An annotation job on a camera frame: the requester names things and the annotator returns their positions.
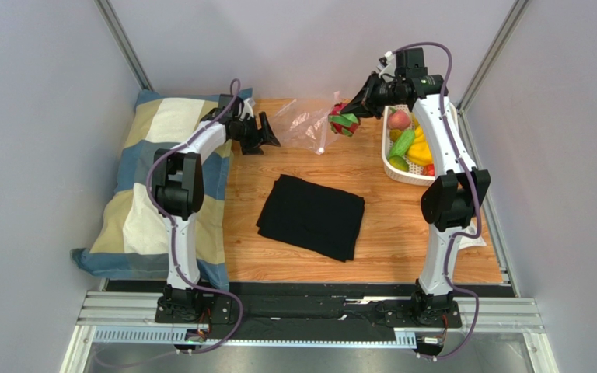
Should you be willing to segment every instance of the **plastic basket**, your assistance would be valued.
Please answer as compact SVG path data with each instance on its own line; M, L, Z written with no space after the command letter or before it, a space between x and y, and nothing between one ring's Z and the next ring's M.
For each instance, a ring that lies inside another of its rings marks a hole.
M389 116L388 114L391 107L395 110L402 110L411 115L411 112L409 111L407 105L386 106L386 108L384 108L383 110L382 159L383 168L384 171L386 171L386 175L388 175L389 178L395 181L399 181L401 183L425 186L431 185L435 181L435 177L422 175L423 167L413 162L410 162L406 156L404 156L404 160L406 160L407 164L409 165L409 172L400 171L395 167L391 166L388 162L386 156L388 155L390 148L393 146L393 142L390 140L390 130L387 127ZM450 110L453 116L452 120L454 120L455 123L455 128L457 128L456 109L452 104L450 106Z

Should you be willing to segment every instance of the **transparent bag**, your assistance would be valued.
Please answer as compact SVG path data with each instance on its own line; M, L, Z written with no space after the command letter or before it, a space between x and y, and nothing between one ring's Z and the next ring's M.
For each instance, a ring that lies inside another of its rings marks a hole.
M281 146L323 154L340 137L330 129L328 116L332 109L333 102L327 99L294 99L270 122Z

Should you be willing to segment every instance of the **folded black cloth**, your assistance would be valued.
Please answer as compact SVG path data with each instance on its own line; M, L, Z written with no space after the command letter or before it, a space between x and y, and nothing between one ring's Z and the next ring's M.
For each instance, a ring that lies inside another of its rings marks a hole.
M344 262L354 259L364 209L355 194L280 175L257 226L263 237Z

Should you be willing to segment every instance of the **striped fabric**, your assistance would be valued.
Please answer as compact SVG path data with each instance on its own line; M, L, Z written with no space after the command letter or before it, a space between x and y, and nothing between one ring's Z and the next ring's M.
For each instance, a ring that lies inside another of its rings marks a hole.
M251 90L241 96L250 96ZM142 91L135 119L124 144L117 189L103 212L103 229L91 249L73 249L79 268L111 279L164 279L168 270L168 236L145 190L145 178L159 148L184 141L218 96L201 99L162 98ZM197 218L197 261L202 278L228 289L222 219L232 156L228 141L203 164L204 204Z

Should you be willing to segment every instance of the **wooden table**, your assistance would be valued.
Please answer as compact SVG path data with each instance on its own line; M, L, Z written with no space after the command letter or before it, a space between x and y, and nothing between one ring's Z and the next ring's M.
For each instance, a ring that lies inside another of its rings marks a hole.
M261 100L256 110L266 111L271 120L287 102ZM234 144L224 220L230 280L413 283L422 271L428 245L428 225L420 209L425 186L391 180L384 173L381 144L382 121L375 119L364 120L352 138L338 139L323 155L265 146L265 155L242 156ZM257 218L282 173L365 199L353 261L342 263L257 234ZM483 228L487 246L459 252L456 282L502 282L487 226Z

